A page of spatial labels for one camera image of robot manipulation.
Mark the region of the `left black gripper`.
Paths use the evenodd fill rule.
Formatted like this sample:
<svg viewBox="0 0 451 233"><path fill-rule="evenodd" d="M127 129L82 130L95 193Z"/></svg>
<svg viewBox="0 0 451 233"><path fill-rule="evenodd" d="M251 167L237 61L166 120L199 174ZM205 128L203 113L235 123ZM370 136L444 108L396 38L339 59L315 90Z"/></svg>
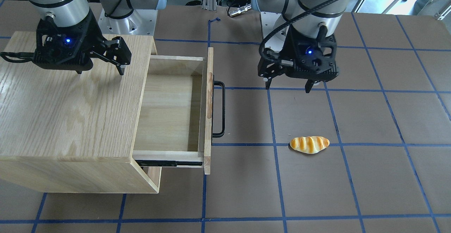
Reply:
<svg viewBox="0 0 451 233"><path fill-rule="evenodd" d="M310 38L290 25L282 50L276 53L266 47L266 58L258 63L258 75L264 78L265 89L269 90L272 79L279 75L306 79L306 93L319 82L335 79L339 75L335 61L337 44L335 36L327 33L328 27L320 25L317 35Z"/></svg>

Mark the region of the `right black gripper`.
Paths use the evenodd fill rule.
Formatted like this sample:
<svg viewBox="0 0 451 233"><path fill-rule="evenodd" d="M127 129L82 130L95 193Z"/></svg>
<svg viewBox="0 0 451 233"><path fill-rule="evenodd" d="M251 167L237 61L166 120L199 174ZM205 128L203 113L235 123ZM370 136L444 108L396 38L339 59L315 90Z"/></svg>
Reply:
<svg viewBox="0 0 451 233"><path fill-rule="evenodd" d="M51 17L39 21L32 58L35 65L43 69L72 70L81 75L92 69L91 58L113 64L119 75L124 75L132 53L124 38L106 40L93 14L69 27L57 27Z"/></svg>

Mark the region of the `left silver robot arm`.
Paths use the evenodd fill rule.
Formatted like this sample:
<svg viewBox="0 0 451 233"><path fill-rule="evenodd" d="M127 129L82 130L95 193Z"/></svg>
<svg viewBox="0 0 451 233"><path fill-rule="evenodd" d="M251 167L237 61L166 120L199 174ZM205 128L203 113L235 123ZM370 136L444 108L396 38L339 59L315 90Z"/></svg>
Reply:
<svg viewBox="0 0 451 233"><path fill-rule="evenodd" d="M339 75L334 32L349 1L251 0L253 10L280 14L258 48L258 76L266 90L280 75L305 79L306 93Z"/></svg>

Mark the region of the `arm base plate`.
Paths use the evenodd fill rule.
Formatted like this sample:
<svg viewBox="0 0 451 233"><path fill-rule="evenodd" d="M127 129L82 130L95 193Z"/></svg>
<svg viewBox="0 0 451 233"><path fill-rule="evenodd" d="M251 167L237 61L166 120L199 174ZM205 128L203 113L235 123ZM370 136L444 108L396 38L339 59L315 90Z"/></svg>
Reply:
<svg viewBox="0 0 451 233"><path fill-rule="evenodd" d="M275 28L285 22L285 19L280 13L261 12L260 16L263 38L265 38L267 35L269 35L270 32L272 32ZM272 50L281 50L286 39L288 28L289 27L284 28L275 36L271 37L265 44L265 46L271 48Z"/></svg>
<svg viewBox="0 0 451 233"><path fill-rule="evenodd" d="M103 34L153 36L156 28L158 10L134 10L123 19L105 17L102 10L98 25Z"/></svg>

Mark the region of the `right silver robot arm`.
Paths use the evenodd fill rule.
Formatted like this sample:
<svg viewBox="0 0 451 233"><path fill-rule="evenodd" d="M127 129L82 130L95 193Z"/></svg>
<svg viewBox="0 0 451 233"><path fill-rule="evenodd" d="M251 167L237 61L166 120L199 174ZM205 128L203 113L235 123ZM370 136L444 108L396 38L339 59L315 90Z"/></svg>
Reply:
<svg viewBox="0 0 451 233"><path fill-rule="evenodd" d="M144 25L139 10L162 10L167 0L100 0L109 29L106 39L88 0L28 0L40 15L36 49L32 53L1 53L11 63L32 62L42 69L81 74L97 58L113 64L120 75L131 64L132 53L122 35L135 34Z"/></svg>

